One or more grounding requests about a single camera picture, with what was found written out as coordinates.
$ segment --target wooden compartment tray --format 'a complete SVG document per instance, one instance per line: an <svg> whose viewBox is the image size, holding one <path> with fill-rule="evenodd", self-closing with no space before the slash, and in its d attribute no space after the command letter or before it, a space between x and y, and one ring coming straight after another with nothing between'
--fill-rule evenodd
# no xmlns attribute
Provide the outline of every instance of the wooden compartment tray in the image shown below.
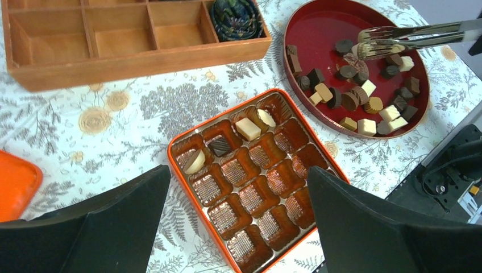
<svg viewBox="0 0 482 273"><path fill-rule="evenodd" d="M7 70L29 91L261 59L260 38L220 42L214 0L2 0Z"/></svg>

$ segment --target dark chocolate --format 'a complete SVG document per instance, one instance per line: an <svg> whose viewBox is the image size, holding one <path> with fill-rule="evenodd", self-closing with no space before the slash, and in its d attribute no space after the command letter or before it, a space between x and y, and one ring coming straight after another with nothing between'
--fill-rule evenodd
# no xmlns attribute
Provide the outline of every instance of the dark chocolate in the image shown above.
<svg viewBox="0 0 482 273"><path fill-rule="evenodd" d="M356 69L350 65L344 65L340 67L336 77L340 80L347 80L349 78L353 78L356 75Z"/></svg>
<svg viewBox="0 0 482 273"><path fill-rule="evenodd" d="M393 106L395 106L395 108L397 108L400 113L402 113L402 111L405 110L405 108L407 107L407 101L405 101L404 98L400 96L395 97L392 104Z"/></svg>
<svg viewBox="0 0 482 273"><path fill-rule="evenodd" d="M348 39L344 39L336 43L335 50L338 53L338 55L344 56L347 53L350 53L352 47L353 47L353 42Z"/></svg>
<svg viewBox="0 0 482 273"><path fill-rule="evenodd" d="M310 87L312 89L314 89L315 86L317 86L318 84L325 81L325 77L323 76L323 73L321 73L321 70L319 70L318 68L314 68L306 76L310 79Z"/></svg>
<svg viewBox="0 0 482 273"><path fill-rule="evenodd" d="M387 80L395 77L398 73L400 73L400 69L396 65L389 65L385 69L381 71L381 76Z"/></svg>
<svg viewBox="0 0 482 273"><path fill-rule="evenodd" d="M231 146L223 136L219 136L217 139L211 141L207 146L209 149L211 149L214 155L219 158L232 151Z"/></svg>
<svg viewBox="0 0 482 273"><path fill-rule="evenodd" d="M418 111L417 107L414 107L412 105L408 105L405 108L405 110L402 112L402 117L404 118L404 120L410 121L417 111Z"/></svg>
<svg viewBox="0 0 482 273"><path fill-rule="evenodd" d="M310 79L306 76L298 77L296 81L301 90L306 91L310 89Z"/></svg>
<svg viewBox="0 0 482 273"><path fill-rule="evenodd" d="M368 80L368 74L365 72L358 72L355 77L353 77L353 80L356 84L362 86Z"/></svg>
<svg viewBox="0 0 482 273"><path fill-rule="evenodd" d="M330 90L331 94L333 95L333 98L327 103L328 107L330 109L339 108L342 105L342 94L337 88L334 87L330 87L328 90Z"/></svg>
<svg viewBox="0 0 482 273"><path fill-rule="evenodd" d="M395 95L402 97L406 101L409 101L413 98L413 94L406 87L398 88L397 90L395 90Z"/></svg>

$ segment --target empty compartment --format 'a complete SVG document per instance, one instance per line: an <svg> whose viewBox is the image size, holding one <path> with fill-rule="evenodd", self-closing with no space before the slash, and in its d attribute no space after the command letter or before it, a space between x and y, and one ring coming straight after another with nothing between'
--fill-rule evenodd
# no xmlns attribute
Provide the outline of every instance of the empty compartment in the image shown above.
<svg viewBox="0 0 482 273"><path fill-rule="evenodd" d="M239 190L239 198L244 208L255 218L261 217L264 212L280 202L280 198L269 188L264 175L256 177Z"/></svg>
<svg viewBox="0 0 482 273"><path fill-rule="evenodd" d="M315 145L309 144L293 155L293 168L300 177L306 179L309 168L313 166L319 166L322 169L328 168L326 160Z"/></svg>
<svg viewBox="0 0 482 273"><path fill-rule="evenodd" d="M232 192L219 164L212 164L189 179L203 206L212 206Z"/></svg>
<svg viewBox="0 0 482 273"><path fill-rule="evenodd" d="M253 220L244 210L236 193L230 194L224 201L209 209L207 214L224 240L230 239Z"/></svg>
<svg viewBox="0 0 482 273"><path fill-rule="evenodd" d="M266 212L259 218L258 226L268 246L276 251L281 250L300 233L300 228L289 219L283 205Z"/></svg>
<svg viewBox="0 0 482 273"><path fill-rule="evenodd" d="M252 273L273 256L256 225L251 225L236 233L226 243L234 261L243 273Z"/></svg>
<svg viewBox="0 0 482 273"><path fill-rule="evenodd" d="M80 10L28 11L10 14L13 62L61 64L89 58Z"/></svg>
<svg viewBox="0 0 482 273"><path fill-rule="evenodd" d="M227 181L235 187L241 187L261 172L261 168L251 160L246 147L241 147L236 153L223 158L221 169Z"/></svg>
<svg viewBox="0 0 482 273"><path fill-rule="evenodd" d="M156 49L147 6L98 7L85 11L96 56L118 57Z"/></svg>
<svg viewBox="0 0 482 273"><path fill-rule="evenodd" d="M307 229L315 222L308 187L304 187L286 200L288 216L300 228Z"/></svg>
<svg viewBox="0 0 482 273"><path fill-rule="evenodd" d="M270 169L267 176L271 190L282 198L287 198L296 189L305 185L305 181L293 171L292 162L289 159L283 160Z"/></svg>
<svg viewBox="0 0 482 273"><path fill-rule="evenodd" d="M159 49L217 42L201 1L150 2L149 8Z"/></svg>
<svg viewBox="0 0 482 273"><path fill-rule="evenodd" d="M273 133L267 132L250 144L250 157L256 165L269 169L285 158L286 153L276 145Z"/></svg>
<svg viewBox="0 0 482 273"><path fill-rule="evenodd" d="M294 153L308 143L308 136L294 118L275 130L276 144L287 153Z"/></svg>
<svg viewBox="0 0 482 273"><path fill-rule="evenodd" d="M43 9L80 6L81 0L9 0L9 9Z"/></svg>

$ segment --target flower pattern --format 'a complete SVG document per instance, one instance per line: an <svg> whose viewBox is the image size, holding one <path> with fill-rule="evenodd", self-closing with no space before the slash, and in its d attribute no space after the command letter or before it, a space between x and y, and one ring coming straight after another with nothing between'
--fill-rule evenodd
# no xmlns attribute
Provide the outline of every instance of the flower pattern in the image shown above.
<svg viewBox="0 0 482 273"><path fill-rule="evenodd" d="M391 140L348 137L314 118L282 67L283 33L308 0L258 0L273 42L261 60L132 80L28 93L0 73L0 147L37 164L43 183L22 218L75 204L159 165L177 134L268 88L285 89L352 184L379 197L391 190L481 100L482 82L446 46L420 50L431 84L427 114ZM426 21L408 0L359 0L399 26ZM232 272L175 178L153 243L148 272ZM312 272L324 260L313 233L271 269Z"/></svg>

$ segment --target empty chocolate compartment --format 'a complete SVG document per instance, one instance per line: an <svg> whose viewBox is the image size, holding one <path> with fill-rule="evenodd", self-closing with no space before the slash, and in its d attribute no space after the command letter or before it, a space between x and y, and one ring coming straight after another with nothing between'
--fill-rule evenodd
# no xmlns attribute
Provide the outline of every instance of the empty chocolate compartment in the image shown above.
<svg viewBox="0 0 482 273"><path fill-rule="evenodd" d="M323 169L328 168L328 164L315 145L309 144L293 155L294 171L302 178L308 177L308 169L313 166L319 166Z"/></svg>
<svg viewBox="0 0 482 273"><path fill-rule="evenodd" d="M232 192L232 185L223 176L219 164L209 165L189 181L203 206L212 206Z"/></svg>
<svg viewBox="0 0 482 273"><path fill-rule="evenodd" d="M289 218L300 228L307 229L315 222L308 187L304 187L288 197L285 204Z"/></svg>
<svg viewBox="0 0 482 273"><path fill-rule="evenodd" d="M293 171L292 161L289 159L270 169L267 176L271 190L282 198L287 198L296 189L305 185L305 181Z"/></svg>
<svg viewBox="0 0 482 273"><path fill-rule="evenodd" d="M273 250L266 245L256 225L236 233L227 241L227 248L243 273L256 271L273 256Z"/></svg>
<svg viewBox="0 0 482 273"><path fill-rule="evenodd" d="M264 212L280 202L280 198L269 188L264 175L257 176L239 190L239 198L244 208L255 218L261 217Z"/></svg>
<svg viewBox="0 0 482 273"><path fill-rule="evenodd" d="M241 147L236 153L222 158L221 170L227 181L235 187L241 187L261 172L261 168L251 160L246 147Z"/></svg>
<svg viewBox="0 0 482 273"><path fill-rule="evenodd" d="M286 153L276 145L274 134L267 132L250 144L250 157L256 165L269 169L285 158Z"/></svg>
<svg viewBox="0 0 482 273"><path fill-rule="evenodd" d="M281 250L300 233L300 228L289 219L283 205L266 212L259 219L258 226L268 246L276 251Z"/></svg>
<svg viewBox="0 0 482 273"><path fill-rule="evenodd" d="M291 154L308 143L308 136L296 119L292 118L276 128L275 142L283 151Z"/></svg>
<svg viewBox="0 0 482 273"><path fill-rule="evenodd" d="M207 215L225 240L247 227L253 220L244 210L236 193L230 194L224 201L209 209Z"/></svg>

